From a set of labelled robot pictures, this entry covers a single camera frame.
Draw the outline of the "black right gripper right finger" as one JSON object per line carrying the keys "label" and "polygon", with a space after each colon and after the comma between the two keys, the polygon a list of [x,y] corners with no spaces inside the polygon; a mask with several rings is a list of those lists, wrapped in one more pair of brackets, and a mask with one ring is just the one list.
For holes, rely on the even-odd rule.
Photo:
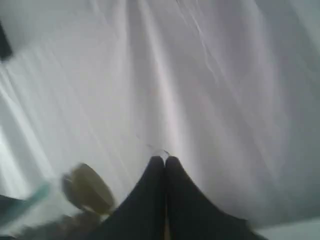
{"label": "black right gripper right finger", "polygon": [[166,201],[172,240],[264,240],[241,218],[211,203],[177,157],[165,162]]}

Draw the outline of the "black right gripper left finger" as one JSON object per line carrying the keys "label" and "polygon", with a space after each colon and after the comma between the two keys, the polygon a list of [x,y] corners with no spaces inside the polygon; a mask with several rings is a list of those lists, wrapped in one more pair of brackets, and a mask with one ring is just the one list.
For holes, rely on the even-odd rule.
{"label": "black right gripper left finger", "polygon": [[165,165],[153,156],[128,197],[86,239],[163,240],[165,210]]}

